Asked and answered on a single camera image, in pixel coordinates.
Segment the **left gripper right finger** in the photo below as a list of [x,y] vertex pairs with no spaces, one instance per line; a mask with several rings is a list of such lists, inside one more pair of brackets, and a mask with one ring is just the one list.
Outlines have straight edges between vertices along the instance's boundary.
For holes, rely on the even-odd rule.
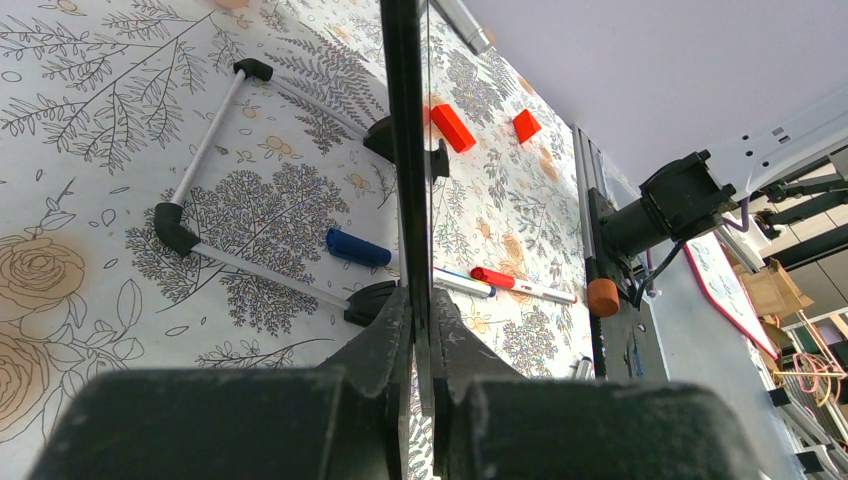
[[686,383],[529,379],[431,296],[433,470],[444,479],[757,479],[743,429]]

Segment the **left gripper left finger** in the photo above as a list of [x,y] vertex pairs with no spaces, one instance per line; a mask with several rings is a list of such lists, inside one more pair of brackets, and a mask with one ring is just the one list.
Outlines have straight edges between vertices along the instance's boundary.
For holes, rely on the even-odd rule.
[[71,402],[34,479],[402,479],[411,318],[397,287],[312,368],[127,370]]

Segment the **white whiteboard black frame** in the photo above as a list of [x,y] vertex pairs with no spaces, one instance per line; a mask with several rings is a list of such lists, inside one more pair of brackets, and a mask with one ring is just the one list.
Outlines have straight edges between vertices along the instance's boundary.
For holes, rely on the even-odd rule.
[[[431,172],[430,154],[424,147],[423,113],[418,103],[423,93],[420,19],[421,12],[426,7],[427,4],[423,1],[383,1],[380,4],[380,14],[390,105],[389,138],[395,161],[398,194],[402,282],[409,291],[413,312],[421,407],[425,415],[433,417],[436,413],[436,385],[431,376],[434,371],[430,354],[432,330],[428,325],[431,319],[433,289],[432,251],[426,209]],[[206,256],[324,303],[349,310],[352,307],[349,301],[205,245],[197,235],[181,224],[183,199],[187,189],[200,168],[205,147],[217,133],[233,95],[247,76],[263,80],[269,77],[268,66],[252,58],[236,63],[233,71],[233,83],[201,146],[185,171],[177,191],[170,201],[159,203],[155,207],[156,236],[165,247],[182,257],[191,253]]]

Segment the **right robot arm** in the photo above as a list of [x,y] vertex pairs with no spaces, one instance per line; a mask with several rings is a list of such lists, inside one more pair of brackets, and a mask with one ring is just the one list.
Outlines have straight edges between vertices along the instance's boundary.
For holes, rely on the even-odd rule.
[[707,233],[720,225],[723,213],[779,173],[846,136],[847,91],[840,89],[782,120],[664,165],[618,211],[603,213],[603,201],[594,195],[595,256],[632,258],[666,240],[686,242]]

